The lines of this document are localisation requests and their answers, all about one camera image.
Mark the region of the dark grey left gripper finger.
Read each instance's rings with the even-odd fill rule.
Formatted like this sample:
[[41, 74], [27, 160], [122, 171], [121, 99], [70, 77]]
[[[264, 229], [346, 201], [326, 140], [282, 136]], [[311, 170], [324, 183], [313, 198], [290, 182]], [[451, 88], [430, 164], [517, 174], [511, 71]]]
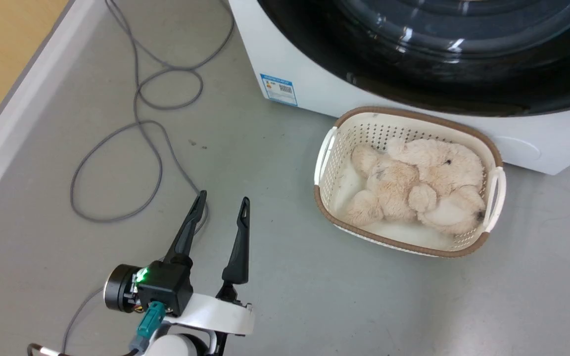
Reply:
[[229, 263], [222, 272], [222, 279], [233, 285], [242, 285], [249, 280], [250, 199], [248, 197], [242, 199], [236, 224], [238, 230], [235, 243]]
[[200, 191], [162, 261], [162, 265], [165, 268], [170, 268], [171, 266], [192, 267], [193, 261], [190, 257], [190, 251], [199, 222], [204, 215], [206, 200], [207, 191]]

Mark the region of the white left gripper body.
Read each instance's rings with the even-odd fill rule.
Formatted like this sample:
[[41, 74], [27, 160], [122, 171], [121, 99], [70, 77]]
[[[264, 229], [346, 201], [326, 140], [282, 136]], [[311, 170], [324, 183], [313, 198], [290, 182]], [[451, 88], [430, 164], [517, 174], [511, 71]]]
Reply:
[[236, 290], [230, 282], [220, 288], [220, 297], [192, 294], [179, 317], [167, 316], [165, 322], [186, 328], [246, 336], [253, 333], [255, 313], [251, 304], [237, 301]]

